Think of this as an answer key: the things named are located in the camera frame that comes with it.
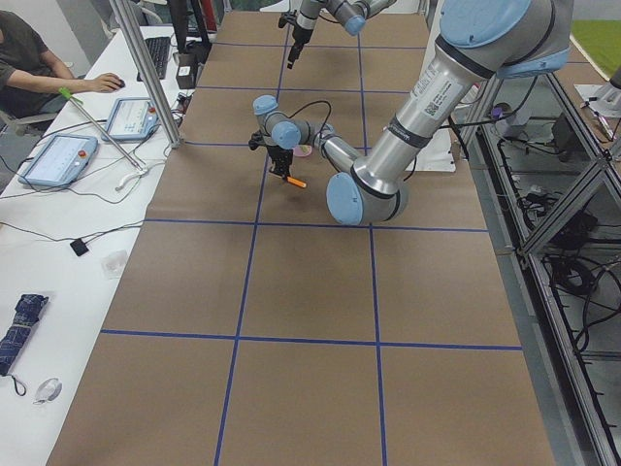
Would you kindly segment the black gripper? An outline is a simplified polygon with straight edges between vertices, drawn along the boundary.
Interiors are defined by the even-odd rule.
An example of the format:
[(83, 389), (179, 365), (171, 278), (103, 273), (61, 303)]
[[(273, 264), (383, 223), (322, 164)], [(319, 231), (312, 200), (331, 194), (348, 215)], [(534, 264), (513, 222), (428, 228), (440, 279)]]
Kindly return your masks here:
[(280, 146), (268, 146), (268, 155), (272, 161), (269, 173), (276, 177), (278, 174), (282, 174), (282, 179), (288, 183), (290, 166), (293, 162), (293, 150), (286, 150)]
[(299, 59), (302, 47), (305, 46), (310, 40), (314, 31), (315, 22), (294, 24), (293, 39), (294, 45), (291, 47), (287, 57), (287, 68), (292, 69), (295, 62)]

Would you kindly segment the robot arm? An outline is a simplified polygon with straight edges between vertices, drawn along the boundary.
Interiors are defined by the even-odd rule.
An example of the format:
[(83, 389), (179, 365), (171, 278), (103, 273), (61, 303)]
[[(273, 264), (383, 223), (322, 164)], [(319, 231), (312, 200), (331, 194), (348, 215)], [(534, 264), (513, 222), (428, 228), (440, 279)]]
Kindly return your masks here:
[(409, 192), (402, 175), (475, 83), (547, 74), (568, 60), (571, 1), (446, 1), (439, 12), (433, 59), (367, 155), (327, 123), (286, 116), (271, 95), (253, 102), (259, 128), (249, 148), (266, 148), (283, 179), (295, 147), (320, 150), (337, 171), (326, 197), (340, 224), (387, 221), (404, 210)]
[(287, 57), (287, 68), (292, 69), (304, 46), (311, 40), (312, 33), (322, 10), (326, 10), (351, 36), (358, 35), (368, 19), (391, 7), (395, 0), (354, 1), (345, 0), (311, 1), (304, 0), (298, 10), (282, 13), (278, 27), (291, 24), (293, 46)]

